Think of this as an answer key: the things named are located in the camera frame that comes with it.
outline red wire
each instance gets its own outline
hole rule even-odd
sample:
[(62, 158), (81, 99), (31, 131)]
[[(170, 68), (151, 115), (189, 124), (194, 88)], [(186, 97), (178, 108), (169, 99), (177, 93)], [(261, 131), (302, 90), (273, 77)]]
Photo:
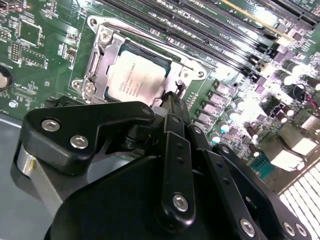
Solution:
[(309, 100), (309, 102), (310, 102), (310, 104), (312, 105), (312, 107), (314, 107), (315, 109), (317, 109), (317, 111), (318, 111), (318, 113), (319, 113), (319, 116), (318, 116), (318, 117), (320, 118), (320, 109), (319, 109), (319, 107), (317, 106), (317, 104), (314, 102), (314, 100), (312, 99), (311, 96), (309, 96), (307, 99)]

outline motherboard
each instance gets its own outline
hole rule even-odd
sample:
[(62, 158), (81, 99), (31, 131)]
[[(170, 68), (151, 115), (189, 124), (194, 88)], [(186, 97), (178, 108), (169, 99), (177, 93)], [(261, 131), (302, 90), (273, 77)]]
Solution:
[(320, 133), (319, 15), (320, 0), (0, 0), (0, 112), (173, 91), (262, 179), (301, 170)]

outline cpu socket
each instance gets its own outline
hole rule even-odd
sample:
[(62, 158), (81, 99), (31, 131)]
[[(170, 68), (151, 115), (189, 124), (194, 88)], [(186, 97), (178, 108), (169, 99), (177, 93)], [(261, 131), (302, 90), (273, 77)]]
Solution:
[(121, 26), (130, 33), (154, 38), (116, 18), (92, 15), (87, 24), (96, 37), (84, 78), (73, 80), (71, 85), (90, 103), (140, 101), (157, 106), (164, 93), (172, 91), (182, 97), (191, 81), (207, 77), (199, 62), (166, 47), (165, 42), (157, 45), (143, 40), (141, 44), (138, 38), (132, 40), (112, 28)]

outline electrolytic capacitor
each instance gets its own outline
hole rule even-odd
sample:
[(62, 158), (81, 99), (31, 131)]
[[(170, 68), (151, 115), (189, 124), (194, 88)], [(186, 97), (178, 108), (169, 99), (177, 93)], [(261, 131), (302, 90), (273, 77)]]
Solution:
[(212, 132), (210, 134), (210, 139), (213, 144), (218, 144), (221, 141), (220, 135), (217, 132)]
[(299, 65), (295, 62), (290, 62), (285, 66), (285, 69), (288, 70), (293, 75), (302, 75), (304, 74), (305, 68), (302, 65)]
[(288, 117), (292, 117), (295, 114), (295, 111), (293, 111), (289, 106), (284, 105), (283, 107), (283, 112), (285, 115), (287, 115)]
[(226, 111), (226, 114), (228, 115), (228, 117), (229, 117), (229, 119), (230, 119), (231, 121), (237, 121), (238, 118), (239, 118), (238, 113), (236, 113), (236, 111), (235, 111), (234, 109), (232, 109), (232, 108), (228, 109), (228, 110)]
[(258, 138), (258, 134), (256, 133), (256, 131), (251, 126), (248, 126), (246, 128), (246, 131), (248, 132), (248, 134), (250, 135), (250, 137), (253, 140), (256, 140)]
[(278, 75), (278, 79), (283, 82), (284, 85), (289, 86), (297, 82), (296, 78), (287, 72), (282, 72)]
[(317, 91), (320, 91), (320, 81), (317, 79), (314, 79), (312, 77), (306, 77), (306, 84), (308, 84), (310, 87), (314, 88)]
[(225, 134), (225, 133), (229, 132), (230, 128), (229, 128), (229, 125), (226, 121), (221, 120), (218, 125), (219, 125), (221, 133)]
[(235, 99), (234, 103), (236, 105), (236, 108), (239, 109), (240, 111), (245, 110), (246, 103), (241, 97), (238, 97), (237, 99)]
[(288, 121), (288, 118), (282, 112), (279, 112), (275, 117), (282, 124), (285, 124)]
[(253, 144), (253, 143), (250, 143), (249, 144), (249, 150), (250, 152), (252, 153), (252, 155), (256, 158), (256, 157), (259, 157), (260, 155), (260, 152), (258, 150), (258, 148)]

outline black mechanical arm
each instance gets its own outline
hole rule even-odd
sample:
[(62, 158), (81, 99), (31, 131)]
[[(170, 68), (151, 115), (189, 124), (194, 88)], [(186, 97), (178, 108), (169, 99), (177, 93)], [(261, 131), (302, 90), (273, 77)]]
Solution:
[[(26, 115), (11, 176), (54, 216), (46, 240), (311, 239), (227, 145), (211, 148), (183, 100), (162, 100)], [(135, 159), (89, 183), (117, 155)]]

